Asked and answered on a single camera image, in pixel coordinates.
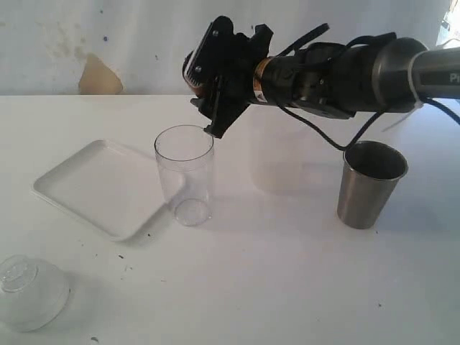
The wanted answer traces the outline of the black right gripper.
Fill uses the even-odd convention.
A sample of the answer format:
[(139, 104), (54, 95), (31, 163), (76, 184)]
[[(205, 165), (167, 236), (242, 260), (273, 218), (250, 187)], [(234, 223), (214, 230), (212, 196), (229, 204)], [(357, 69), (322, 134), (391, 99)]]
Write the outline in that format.
[(190, 100), (200, 114), (211, 120), (204, 129), (205, 133), (221, 139), (246, 111), (249, 101), (254, 98), (254, 70), (267, 57), (272, 36), (272, 30), (265, 24), (255, 26), (252, 37), (234, 33), (233, 50), (207, 85), (206, 94)]

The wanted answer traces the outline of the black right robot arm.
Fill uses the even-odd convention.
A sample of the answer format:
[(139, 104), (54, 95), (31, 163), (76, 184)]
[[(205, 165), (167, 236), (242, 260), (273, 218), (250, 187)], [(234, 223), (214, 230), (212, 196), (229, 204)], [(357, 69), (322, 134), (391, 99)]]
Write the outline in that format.
[(347, 44), (320, 41), (327, 30), (322, 24), (272, 56), (268, 26), (246, 36), (226, 17), (212, 21), (182, 67), (193, 105), (210, 121), (207, 132), (222, 138), (252, 104), (350, 119), (459, 97), (458, 48), (429, 50), (393, 32)]

